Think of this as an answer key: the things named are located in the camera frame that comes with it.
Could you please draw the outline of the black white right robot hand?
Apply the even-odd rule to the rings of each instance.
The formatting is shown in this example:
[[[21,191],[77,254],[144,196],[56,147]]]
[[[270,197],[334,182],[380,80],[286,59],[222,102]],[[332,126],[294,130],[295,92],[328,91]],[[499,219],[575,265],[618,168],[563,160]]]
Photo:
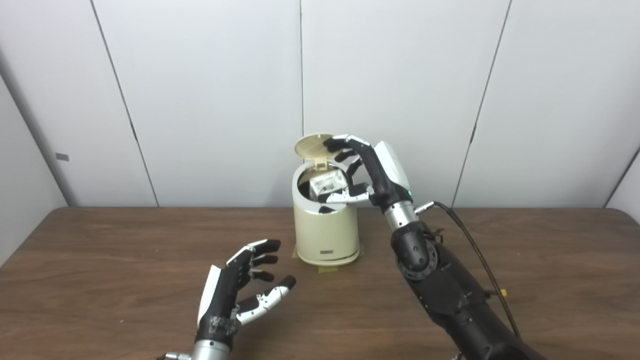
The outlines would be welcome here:
[[[382,157],[369,142],[349,134],[332,136],[322,142],[330,153],[337,153],[334,160],[341,163],[348,158],[356,159],[349,164],[345,171],[347,186],[330,194],[320,194],[318,202],[322,204],[348,204],[368,200],[382,213],[400,202],[412,202],[412,196],[406,186],[394,182],[387,173]],[[364,166],[371,183],[354,183],[354,174]]]

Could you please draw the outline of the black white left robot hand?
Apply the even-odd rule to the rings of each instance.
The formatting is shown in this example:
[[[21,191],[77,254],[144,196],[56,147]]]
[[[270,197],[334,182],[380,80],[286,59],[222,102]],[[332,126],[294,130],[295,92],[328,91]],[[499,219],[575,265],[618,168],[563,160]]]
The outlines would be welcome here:
[[[232,349],[241,326],[265,315],[290,293],[297,280],[288,275],[263,292],[238,300],[240,290],[250,281],[274,281],[274,274],[258,266],[276,264],[279,258],[275,253],[281,244],[279,239],[258,240],[243,246],[223,268],[210,267],[198,308],[196,343],[223,344]]]

